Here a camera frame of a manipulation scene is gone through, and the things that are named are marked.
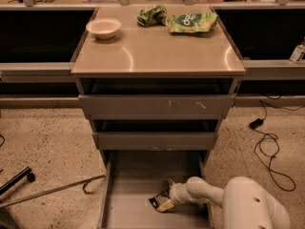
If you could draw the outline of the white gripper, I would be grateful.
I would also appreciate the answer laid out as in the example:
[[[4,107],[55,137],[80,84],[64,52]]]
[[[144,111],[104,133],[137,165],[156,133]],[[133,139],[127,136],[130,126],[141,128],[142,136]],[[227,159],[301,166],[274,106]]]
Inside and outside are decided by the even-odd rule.
[[[189,202],[191,199],[190,193],[187,190],[185,183],[175,183],[171,178],[168,179],[168,186],[170,188],[169,196],[159,202],[156,211],[159,213],[166,212],[174,207],[174,205]]]

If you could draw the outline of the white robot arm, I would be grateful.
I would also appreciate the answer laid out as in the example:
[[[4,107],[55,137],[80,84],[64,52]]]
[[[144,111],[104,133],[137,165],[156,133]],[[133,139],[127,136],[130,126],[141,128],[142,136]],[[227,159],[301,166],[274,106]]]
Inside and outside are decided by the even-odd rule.
[[[234,177],[224,188],[212,186],[201,177],[190,177],[185,183],[169,179],[168,184],[168,190],[150,198],[159,213],[208,199],[222,209],[224,229],[291,229],[286,208],[248,177]]]

